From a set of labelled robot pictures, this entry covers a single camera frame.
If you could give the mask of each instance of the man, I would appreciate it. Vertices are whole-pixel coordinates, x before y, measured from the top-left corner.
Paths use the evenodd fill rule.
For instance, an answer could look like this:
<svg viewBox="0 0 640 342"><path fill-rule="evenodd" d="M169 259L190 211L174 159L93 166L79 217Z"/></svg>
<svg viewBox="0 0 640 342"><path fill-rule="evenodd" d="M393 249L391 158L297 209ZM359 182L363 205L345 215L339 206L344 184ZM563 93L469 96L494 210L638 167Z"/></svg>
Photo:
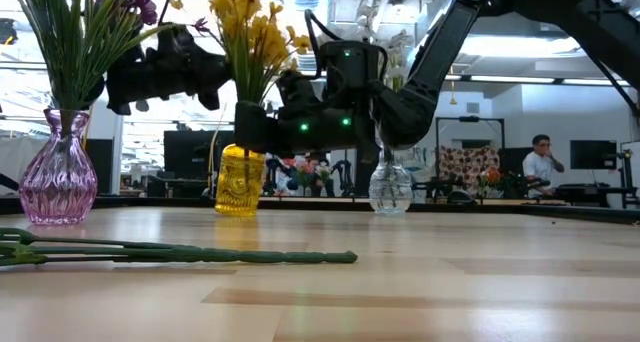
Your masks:
<svg viewBox="0 0 640 342"><path fill-rule="evenodd" d="M533 138L533 152L529 153L522 162L524 175L530 181L537 178L551 181L553 172L564 172L564 166L551 154L551 139L547 135L537 135ZM553 189L538 187L529 191L529 197L553 195Z"/></svg>

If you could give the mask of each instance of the vase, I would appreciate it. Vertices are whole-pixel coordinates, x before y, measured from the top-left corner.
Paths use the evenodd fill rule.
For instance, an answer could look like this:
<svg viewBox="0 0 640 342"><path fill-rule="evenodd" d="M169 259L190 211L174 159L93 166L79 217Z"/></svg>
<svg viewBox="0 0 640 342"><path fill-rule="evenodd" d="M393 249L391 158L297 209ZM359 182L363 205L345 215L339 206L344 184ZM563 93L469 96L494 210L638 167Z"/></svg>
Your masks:
<svg viewBox="0 0 640 342"><path fill-rule="evenodd" d="M44 114L51 135L20 180L20 203L34 224L80 223L98 193L96 172L80 142L89 114L55 109Z"/></svg>
<svg viewBox="0 0 640 342"><path fill-rule="evenodd" d="M231 216L254 216L262 192L265 156L235 144L222 151L216 191L216 211Z"/></svg>
<svg viewBox="0 0 640 342"><path fill-rule="evenodd" d="M369 181L369 204L376 213L398 214L406 212L412 200L411 175L391 150L382 148Z"/></svg>

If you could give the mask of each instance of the ceiling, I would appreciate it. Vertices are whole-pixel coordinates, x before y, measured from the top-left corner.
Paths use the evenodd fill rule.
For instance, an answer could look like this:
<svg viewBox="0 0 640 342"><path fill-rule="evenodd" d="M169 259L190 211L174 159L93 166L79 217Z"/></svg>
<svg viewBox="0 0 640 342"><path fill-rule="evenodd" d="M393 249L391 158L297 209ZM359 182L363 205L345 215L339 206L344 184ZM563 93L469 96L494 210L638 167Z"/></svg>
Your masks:
<svg viewBox="0 0 640 342"><path fill-rule="evenodd" d="M169 9L165 20L177 23L192 24L202 17L210 17L208 0L183 0L185 9L176 11ZM358 31L358 7L362 0L274 0L285 5L282 13L283 25L292 25L299 32L306 30L303 11L310 8L330 29L343 37L353 36ZM414 44L421 41L426 34L427 26L442 5L443 0L367 0L377 11L373 19L373 29L378 40L389 40L394 35L405 31ZM164 0L154 0L161 6ZM14 27L18 31L18 42L0 50L0 63L3 68L11 68L9 63L41 63L42 56L38 49L31 28L20 10L16 0L0 0L0 18L16 21ZM554 33L560 37L554 41L539 38L540 33ZM574 77L601 78L602 74L593 63L584 56L570 38L563 38L562 31L554 26L526 20L518 15L506 15L498 18L479 20L471 30L471 34L452 66L455 74L528 76L528 77ZM197 43L213 53L222 53L221 48L212 38L198 37ZM145 42L145 46L156 45L155 39ZM303 57L303 68L314 68L313 56ZM49 103L47 92L49 84L44 71L24 71L0 69L0 105L6 115L40 116L44 106ZM228 83L219 91L221 102L226 110L207 111L197 101L185 95L172 96L170 101L150 100L150 110L139 112L132 108L133 115L126 117L125 135L129 139L152 139L157 142L161 132L166 128L175 128L169 124L143 124L140 121L199 121L204 129L214 128L212 123L233 120L233 104L236 101L233 83ZM445 83L444 90L451 89L451 83ZM459 91L485 91L488 98L495 93L495 84L455 83ZM269 93L268 100L279 104L280 98L276 89ZM0 126L0 137L6 136L8 128Z"/></svg>

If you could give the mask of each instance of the wooden table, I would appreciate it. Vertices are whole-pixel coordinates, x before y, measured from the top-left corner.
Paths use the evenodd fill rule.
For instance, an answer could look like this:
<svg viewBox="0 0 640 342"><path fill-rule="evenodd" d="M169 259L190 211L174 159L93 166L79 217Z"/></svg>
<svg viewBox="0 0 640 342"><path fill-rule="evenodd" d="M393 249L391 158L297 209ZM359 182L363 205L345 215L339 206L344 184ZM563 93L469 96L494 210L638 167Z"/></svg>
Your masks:
<svg viewBox="0 0 640 342"><path fill-rule="evenodd" d="M640 340L640 229L521 215L95 210L38 234L344 251L354 265L0 270L2 342ZM23 216L1 226L29 227Z"/></svg>

